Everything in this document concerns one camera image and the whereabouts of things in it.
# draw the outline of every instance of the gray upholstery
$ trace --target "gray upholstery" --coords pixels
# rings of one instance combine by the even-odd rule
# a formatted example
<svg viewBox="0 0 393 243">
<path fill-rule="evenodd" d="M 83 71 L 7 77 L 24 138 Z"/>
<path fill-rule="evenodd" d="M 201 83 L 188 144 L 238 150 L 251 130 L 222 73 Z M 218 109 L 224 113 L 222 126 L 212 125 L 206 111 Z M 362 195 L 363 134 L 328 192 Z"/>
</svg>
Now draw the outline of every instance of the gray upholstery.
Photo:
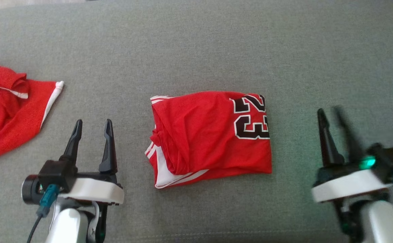
<svg viewBox="0 0 393 243">
<path fill-rule="evenodd" d="M 40 134 L 0 157 L 0 242 L 26 240 L 37 208 L 20 185 L 62 154 L 77 119 L 80 171 L 97 169 L 106 119 L 114 123 L 125 203 L 108 211 L 106 242 L 345 242 L 332 206 L 311 196 L 317 109 L 333 121 L 329 108 L 343 105 L 366 146 L 393 146 L 393 0 L 17 7 L 0 11 L 0 64 L 65 81 Z M 273 174 L 155 189 L 149 98 L 203 90 L 266 97 Z"/>
</svg>

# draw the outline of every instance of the black number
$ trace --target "black number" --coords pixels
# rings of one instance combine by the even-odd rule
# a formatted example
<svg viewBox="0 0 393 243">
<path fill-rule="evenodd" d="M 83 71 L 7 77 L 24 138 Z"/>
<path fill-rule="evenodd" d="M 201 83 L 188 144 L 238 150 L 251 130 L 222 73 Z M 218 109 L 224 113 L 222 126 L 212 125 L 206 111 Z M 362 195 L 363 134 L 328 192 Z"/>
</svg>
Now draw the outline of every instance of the black number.
<svg viewBox="0 0 393 243">
<path fill-rule="evenodd" d="M 266 101 L 260 95 L 262 103 L 252 95 L 245 95 L 243 98 L 233 100 L 234 113 L 250 112 L 250 104 L 252 104 L 259 112 L 266 112 Z M 252 123 L 250 115 L 241 115 L 234 122 L 235 136 L 239 139 L 270 139 L 267 115 L 263 115 L 262 123 Z"/>
</svg>

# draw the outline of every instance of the gray fabric surface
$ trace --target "gray fabric surface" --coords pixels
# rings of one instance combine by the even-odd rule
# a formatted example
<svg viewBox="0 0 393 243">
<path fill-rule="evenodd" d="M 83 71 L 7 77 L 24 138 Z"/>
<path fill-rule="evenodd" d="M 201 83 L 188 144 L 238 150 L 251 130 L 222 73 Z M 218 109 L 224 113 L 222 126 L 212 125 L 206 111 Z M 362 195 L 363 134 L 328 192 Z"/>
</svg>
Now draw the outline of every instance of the gray fabric surface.
<svg viewBox="0 0 393 243">
<path fill-rule="evenodd" d="M 0 157 L 0 242 L 26 240 L 37 208 L 23 204 L 20 185 L 62 154 L 77 119 L 80 171 L 97 169 L 105 121 L 114 123 L 125 203 L 108 211 L 106 242 L 345 242 L 331 205 L 311 197 L 321 165 L 316 111 L 343 105 L 365 145 L 393 146 L 393 0 L 5 9 L 0 64 L 65 81 L 40 134 Z M 273 174 L 155 189 L 144 155 L 149 98 L 204 90 L 266 97 Z M 49 220 L 33 242 L 45 239 Z"/>
</svg>

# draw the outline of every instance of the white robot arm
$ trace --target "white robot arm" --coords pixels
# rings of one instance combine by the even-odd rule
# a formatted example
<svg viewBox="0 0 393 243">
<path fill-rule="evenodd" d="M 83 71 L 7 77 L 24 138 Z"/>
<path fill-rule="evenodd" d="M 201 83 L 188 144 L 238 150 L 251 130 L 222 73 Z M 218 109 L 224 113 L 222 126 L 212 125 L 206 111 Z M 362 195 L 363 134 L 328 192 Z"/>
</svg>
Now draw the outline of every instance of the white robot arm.
<svg viewBox="0 0 393 243">
<path fill-rule="evenodd" d="M 46 243 L 102 243 L 105 240 L 108 206 L 124 201 L 124 191 L 116 178 L 112 122 L 107 120 L 106 123 L 106 144 L 99 172 L 77 172 L 81 134 L 82 121 L 78 120 L 60 159 L 48 160 L 39 174 L 29 175 L 22 184 L 22 200 L 40 205 L 27 242 L 31 241 L 40 219 L 48 215 L 50 206 L 54 212 Z"/>
<path fill-rule="evenodd" d="M 312 188 L 315 202 L 332 202 L 344 234 L 352 243 L 393 243 L 393 148 L 376 143 L 366 152 L 335 108 L 349 150 L 349 161 L 338 153 L 322 109 L 318 110 L 323 167 Z"/>
</svg>

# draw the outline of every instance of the red jersey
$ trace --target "red jersey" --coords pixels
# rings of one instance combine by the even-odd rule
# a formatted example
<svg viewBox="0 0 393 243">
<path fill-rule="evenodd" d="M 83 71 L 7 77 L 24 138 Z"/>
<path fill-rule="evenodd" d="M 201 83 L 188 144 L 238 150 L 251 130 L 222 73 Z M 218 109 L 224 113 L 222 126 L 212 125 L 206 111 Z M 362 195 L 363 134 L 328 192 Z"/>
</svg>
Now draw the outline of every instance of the red jersey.
<svg viewBox="0 0 393 243">
<path fill-rule="evenodd" d="M 0 66 L 0 155 L 40 132 L 63 87 L 63 81 L 30 80 L 26 74 Z"/>
<path fill-rule="evenodd" d="M 156 188 L 272 172 L 263 96 L 210 91 L 151 103 L 155 129 L 145 154 Z"/>
</svg>

